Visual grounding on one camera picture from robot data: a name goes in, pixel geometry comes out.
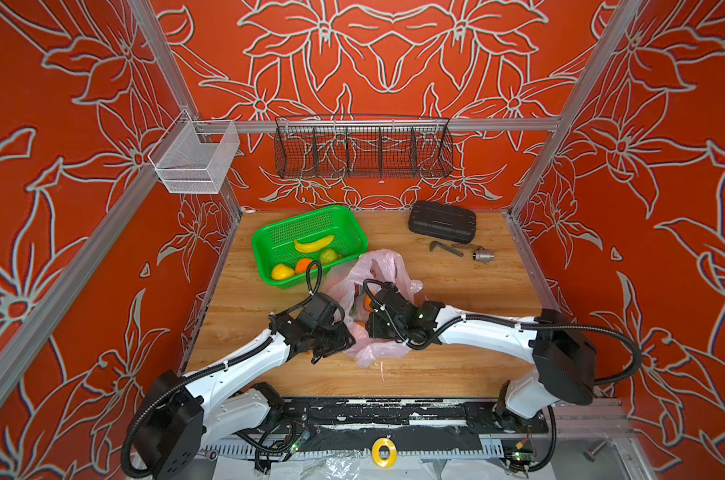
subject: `wood grain surface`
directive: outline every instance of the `wood grain surface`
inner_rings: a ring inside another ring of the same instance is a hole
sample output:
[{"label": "wood grain surface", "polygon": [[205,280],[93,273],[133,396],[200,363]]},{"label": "wood grain surface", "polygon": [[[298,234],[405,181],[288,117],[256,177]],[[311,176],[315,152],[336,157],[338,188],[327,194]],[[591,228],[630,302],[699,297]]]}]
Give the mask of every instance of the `wood grain surface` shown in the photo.
[{"label": "wood grain surface", "polygon": [[[199,370],[240,348],[268,326],[269,312],[279,312],[306,297],[306,286],[281,290],[263,283],[250,240],[264,225],[295,212],[245,214],[187,371]],[[403,255],[408,273],[424,283],[430,300],[464,310],[497,315],[538,315],[536,298],[501,214],[478,213],[474,244],[492,250],[495,260],[481,264],[467,253],[459,258],[429,251],[435,239],[408,230],[407,212],[355,213],[368,236],[369,250],[389,248]],[[269,382],[286,396],[496,396],[504,381],[530,369],[527,362],[470,346],[430,346],[402,359],[380,360],[358,368],[338,353],[310,363],[310,353],[296,356],[257,381]]]}]

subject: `translucent plastic bag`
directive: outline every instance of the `translucent plastic bag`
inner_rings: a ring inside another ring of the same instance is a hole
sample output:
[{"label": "translucent plastic bag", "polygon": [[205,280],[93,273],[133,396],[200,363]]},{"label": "translucent plastic bag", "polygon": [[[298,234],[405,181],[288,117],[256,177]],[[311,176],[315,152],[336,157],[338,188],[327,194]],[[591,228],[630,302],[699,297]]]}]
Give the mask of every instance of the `translucent plastic bag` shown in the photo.
[{"label": "translucent plastic bag", "polygon": [[[322,291],[330,295],[344,309],[346,325],[355,337],[355,346],[345,353],[355,357],[357,365],[361,368],[367,368],[376,360],[405,356],[411,350],[406,345],[368,337],[363,325],[368,320],[370,310],[366,308],[364,302],[363,281],[373,278],[382,282],[394,282],[409,302],[413,302],[413,296],[423,288],[423,284],[418,280],[411,280],[403,257],[393,250],[374,250],[360,255],[357,263],[348,270],[348,274],[339,279],[343,270],[338,273],[336,270],[341,267],[342,265],[339,265],[330,270],[328,278],[323,282]],[[370,288],[375,294],[380,287],[371,285]]]}]

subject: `white wire basket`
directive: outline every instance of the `white wire basket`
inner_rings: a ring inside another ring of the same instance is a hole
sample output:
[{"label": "white wire basket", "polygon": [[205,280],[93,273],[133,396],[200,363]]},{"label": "white wire basket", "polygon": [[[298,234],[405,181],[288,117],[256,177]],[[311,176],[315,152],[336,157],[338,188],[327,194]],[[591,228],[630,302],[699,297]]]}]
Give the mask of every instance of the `white wire basket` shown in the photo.
[{"label": "white wire basket", "polygon": [[217,135],[200,133],[202,123],[182,111],[149,153],[172,194],[217,194],[240,147],[233,121]]}]

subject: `red wall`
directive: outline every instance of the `red wall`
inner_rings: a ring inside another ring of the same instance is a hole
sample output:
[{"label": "red wall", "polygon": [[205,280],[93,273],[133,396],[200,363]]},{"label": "red wall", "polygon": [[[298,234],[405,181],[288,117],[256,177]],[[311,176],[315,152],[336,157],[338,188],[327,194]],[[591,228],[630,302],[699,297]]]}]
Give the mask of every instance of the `red wall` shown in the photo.
[{"label": "red wall", "polygon": [[642,8],[522,224],[562,310],[641,345],[607,392],[660,477],[725,478],[725,2]]},{"label": "red wall", "polygon": [[[0,350],[178,114],[127,4],[0,2]],[[161,184],[0,410],[0,478],[96,478],[175,370],[232,225]]]},{"label": "red wall", "polygon": [[[153,0],[204,118],[378,113],[556,116],[616,2]],[[441,180],[281,180],[272,139],[243,135],[230,182],[259,210],[509,206],[544,132],[455,135]]]}]

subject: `black plastic toolbox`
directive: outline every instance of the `black plastic toolbox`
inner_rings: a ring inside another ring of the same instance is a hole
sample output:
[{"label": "black plastic toolbox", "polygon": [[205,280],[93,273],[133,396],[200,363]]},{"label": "black plastic toolbox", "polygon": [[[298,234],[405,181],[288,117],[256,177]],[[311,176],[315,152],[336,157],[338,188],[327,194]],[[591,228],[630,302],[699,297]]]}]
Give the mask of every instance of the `black plastic toolbox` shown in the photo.
[{"label": "black plastic toolbox", "polygon": [[408,228],[414,234],[429,235],[456,244],[468,244],[475,238],[477,215],[460,206],[418,201],[413,205]]}]

